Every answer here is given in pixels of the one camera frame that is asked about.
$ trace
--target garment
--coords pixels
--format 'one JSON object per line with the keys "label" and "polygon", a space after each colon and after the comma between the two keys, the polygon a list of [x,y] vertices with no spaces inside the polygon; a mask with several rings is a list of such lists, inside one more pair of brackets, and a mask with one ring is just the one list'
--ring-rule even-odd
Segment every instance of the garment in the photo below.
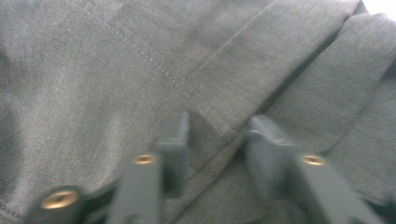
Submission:
{"label": "garment", "polygon": [[[92,192],[117,179],[149,149],[161,122],[183,108],[191,111],[190,179],[181,198],[165,203],[165,222],[199,223],[203,213],[206,223],[260,218],[268,203],[256,196],[243,160],[231,162],[247,121],[255,113],[273,115],[305,146],[282,116],[289,117],[285,110],[293,106],[293,90],[304,88],[298,78],[320,70],[320,59],[332,56],[337,40],[345,45],[335,47],[347,51],[348,39],[357,38],[353,33],[360,30],[355,26],[364,30],[368,21],[374,29],[375,20],[385,20],[349,19],[339,33],[358,3],[1,1],[0,221],[18,223],[29,203],[52,187],[79,185]],[[376,74],[376,80],[394,58],[389,39],[396,32],[388,27],[389,38],[367,36],[381,48],[363,51],[374,55],[379,66],[362,73]],[[359,39],[352,43],[357,46],[350,50],[360,49]],[[330,56],[321,57],[328,50]],[[359,51],[353,52],[358,57]],[[347,62],[346,57],[342,63],[354,68],[354,62]],[[375,87],[370,90],[363,91],[364,97]],[[341,125],[344,132],[359,114],[353,111]],[[313,127],[323,127],[321,118],[316,121]],[[316,149],[329,148],[320,141]],[[335,149],[333,156],[342,150]],[[234,185],[239,193],[231,195]],[[213,200],[210,194],[218,197]],[[237,203],[237,195],[246,200]],[[211,215],[205,206],[221,209],[212,209]]]}

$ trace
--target brass screw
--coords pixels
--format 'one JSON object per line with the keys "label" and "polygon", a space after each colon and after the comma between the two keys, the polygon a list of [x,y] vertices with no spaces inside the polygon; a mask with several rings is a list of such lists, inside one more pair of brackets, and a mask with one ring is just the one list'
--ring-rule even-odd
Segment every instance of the brass screw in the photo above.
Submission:
{"label": "brass screw", "polygon": [[137,164],[148,164],[154,161],[155,161],[155,157],[152,155],[141,155],[136,157],[136,159],[134,160],[134,162]]}
{"label": "brass screw", "polygon": [[73,190],[60,190],[44,199],[41,207],[44,209],[63,208],[74,203],[78,197],[78,193]]}
{"label": "brass screw", "polygon": [[321,157],[313,156],[313,155],[303,156],[303,162],[310,164],[310,165],[324,165],[324,164],[326,164],[326,161],[323,160]]}

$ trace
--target gold screw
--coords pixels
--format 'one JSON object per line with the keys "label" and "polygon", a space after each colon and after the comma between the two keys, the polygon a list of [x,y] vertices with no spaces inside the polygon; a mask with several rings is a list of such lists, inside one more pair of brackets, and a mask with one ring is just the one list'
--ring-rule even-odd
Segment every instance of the gold screw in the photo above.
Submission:
{"label": "gold screw", "polygon": [[134,160],[134,162],[137,164],[148,164],[154,161],[155,161],[155,157],[152,155],[141,155],[136,157],[136,159]]}
{"label": "gold screw", "polygon": [[312,156],[312,155],[303,156],[303,162],[310,164],[310,165],[324,165],[324,164],[326,164],[326,161],[323,160],[321,157]]}
{"label": "gold screw", "polygon": [[63,208],[74,203],[78,197],[78,193],[73,190],[60,190],[44,199],[41,207],[44,209]]}

